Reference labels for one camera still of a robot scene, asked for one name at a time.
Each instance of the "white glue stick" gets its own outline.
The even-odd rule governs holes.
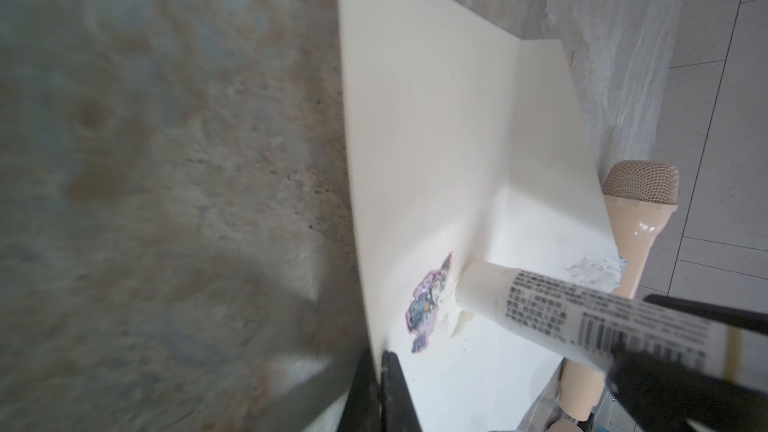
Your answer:
[[[619,344],[768,393],[768,336],[536,274],[474,262],[459,306],[607,373]]]

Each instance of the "glitter sticker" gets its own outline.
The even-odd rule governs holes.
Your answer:
[[[429,336],[435,331],[437,324],[437,301],[440,293],[446,288],[448,272],[453,263],[453,253],[448,254],[439,270],[429,271],[424,280],[413,291],[413,302],[406,312],[408,331],[416,334],[413,339],[412,353],[421,352],[429,345]]]

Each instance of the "white cardboard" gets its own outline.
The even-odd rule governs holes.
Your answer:
[[[411,354],[405,313],[455,254],[547,274],[618,266],[558,40],[520,41],[451,0],[339,0],[352,213],[379,367],[396,352],[422,428],[513,430],[561,357],[473,319]]]

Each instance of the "microphone head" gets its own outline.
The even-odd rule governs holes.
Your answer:
[[[622,160],[610,169],[603,195],[643,202],[677,205],[677,167],[650,160]]]

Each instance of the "tile floor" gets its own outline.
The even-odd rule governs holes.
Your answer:
[[[684,0],[653,156],[679,168],[679,207],[638,298],[768,313],[766,38],[768,0]],[[621,407],[611,430],[640,432]]]

